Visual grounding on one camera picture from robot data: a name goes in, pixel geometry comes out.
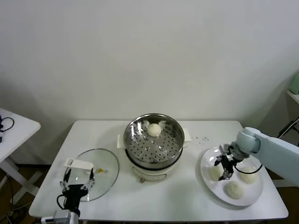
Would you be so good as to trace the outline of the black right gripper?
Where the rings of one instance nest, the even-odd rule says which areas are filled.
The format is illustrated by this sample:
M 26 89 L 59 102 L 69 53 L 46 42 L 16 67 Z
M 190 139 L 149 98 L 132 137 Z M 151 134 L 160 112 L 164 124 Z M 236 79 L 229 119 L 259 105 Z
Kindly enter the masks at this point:
M 218 181 L 229 180 L 234 172 L 235 160 L 233 155 L 231 153 L 228 153 L 217 156 L 216 161 L 214 162 L 214 166 L 218 166 L 220 163 L 223 166 L 224 172 L 219 177 Z

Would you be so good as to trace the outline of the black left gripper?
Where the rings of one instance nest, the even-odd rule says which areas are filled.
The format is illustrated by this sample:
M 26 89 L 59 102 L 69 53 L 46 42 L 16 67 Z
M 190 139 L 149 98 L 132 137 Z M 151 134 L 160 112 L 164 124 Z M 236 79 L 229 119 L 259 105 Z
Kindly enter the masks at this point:
M 64 208 L 76 214 L 80 214 L 79 204 L 81 198 L 88 194 L 88 191 L 95 184 L 94 173 L 90 172 L 89 179 L 85 184 L 69 185 L 68 181 L 71 175 L 71 168 L 68 168 L 64 174 L 60 186 L 63 191 L 63 196 L 66 198 Z

